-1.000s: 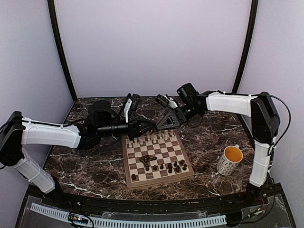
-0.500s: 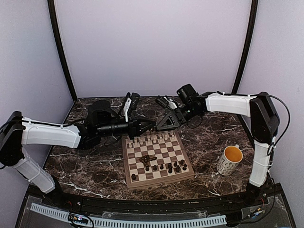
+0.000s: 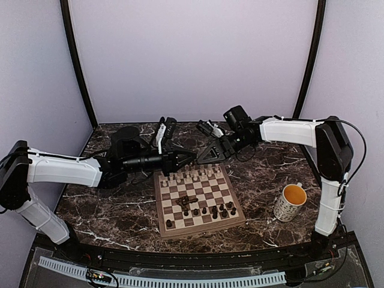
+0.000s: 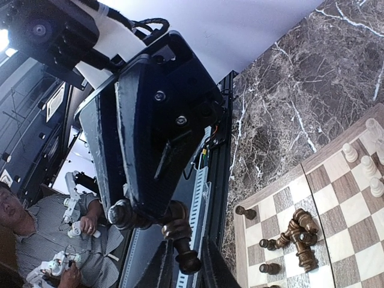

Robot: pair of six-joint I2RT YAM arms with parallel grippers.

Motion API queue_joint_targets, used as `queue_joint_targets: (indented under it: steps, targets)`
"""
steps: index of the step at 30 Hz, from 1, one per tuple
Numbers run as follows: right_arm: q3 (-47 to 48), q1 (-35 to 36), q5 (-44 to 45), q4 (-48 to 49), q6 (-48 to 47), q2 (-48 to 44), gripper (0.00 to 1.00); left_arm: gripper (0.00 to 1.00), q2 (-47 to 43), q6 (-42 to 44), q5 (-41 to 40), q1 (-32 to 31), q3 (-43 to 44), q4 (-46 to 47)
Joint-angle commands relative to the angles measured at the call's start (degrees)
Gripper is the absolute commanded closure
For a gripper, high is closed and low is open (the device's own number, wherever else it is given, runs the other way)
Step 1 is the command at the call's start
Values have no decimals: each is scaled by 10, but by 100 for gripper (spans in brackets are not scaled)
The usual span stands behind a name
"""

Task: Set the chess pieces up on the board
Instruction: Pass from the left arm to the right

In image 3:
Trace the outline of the wooden chess board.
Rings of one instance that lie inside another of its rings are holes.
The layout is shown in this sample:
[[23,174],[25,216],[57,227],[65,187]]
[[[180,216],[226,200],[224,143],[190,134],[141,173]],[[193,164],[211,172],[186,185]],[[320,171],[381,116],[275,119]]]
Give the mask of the wooden chess board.
[[[154,174],[155,198],[160,235],[163,239],[175,239],[202,232],[211,232],[245,223],[245,216],[239,204],[233,186],[223,164],[206,164],[200,166],[185,166],[176,173],[164,176],[162,172]],[[196,203],[186,207],[176,204],[176,199],[183,196],[198,198]],[[227,204],[233,202],[231,209]],[[227,217],[222,217],[220,205],[227,210]],[[218,218],[212,218],[212,207],[218,209]],[[236,208],[236,214],[230,212]],[[166,221],[172,221],[172,227],[166,226]]]

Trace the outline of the patterned mug yellow inside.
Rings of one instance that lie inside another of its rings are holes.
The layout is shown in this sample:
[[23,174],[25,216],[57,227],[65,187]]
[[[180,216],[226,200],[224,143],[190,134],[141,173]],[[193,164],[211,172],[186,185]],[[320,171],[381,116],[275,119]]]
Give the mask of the patterned mug yellow inside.
[[307,194],[300,182],[286,185],[274,205],[275,218],[284,223],[292,221],[306,201]]

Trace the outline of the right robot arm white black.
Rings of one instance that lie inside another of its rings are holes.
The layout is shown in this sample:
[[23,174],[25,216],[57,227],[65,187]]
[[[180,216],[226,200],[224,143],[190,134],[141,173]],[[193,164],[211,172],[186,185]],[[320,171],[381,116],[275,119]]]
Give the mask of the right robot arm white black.
[[330,236],[341,214],[343,193],[348,185],[353,148],[341,120],[292,119],[279,116],[251,118],[242,106],[235,106],[224,115],[231,134],[211,121],[200,120],[197,129],[214,140],[198,156],[197,163],[221,163],[248,146],[262,142],[281,142],[311,147],[316,151],[317,171],[321,180],[320,208],[315,232]]

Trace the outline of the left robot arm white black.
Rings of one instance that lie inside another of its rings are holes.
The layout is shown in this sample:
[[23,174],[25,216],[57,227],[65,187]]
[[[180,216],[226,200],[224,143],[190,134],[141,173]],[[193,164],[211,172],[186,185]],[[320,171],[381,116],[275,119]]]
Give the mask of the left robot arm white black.
[[124,183],[128,174],[177,172],[196,159],[196,153],[169,142],[172,131],[161,124],[151,142],[139,129],[127,126],[110,137],[110,147],[87,157],[48,154],[19,140],[1,160],[1,206],[16,211],[47,235],[72,262],[85,256],[75,231],[55,215],[29,187],[30,183],[52,182],[111,189]]

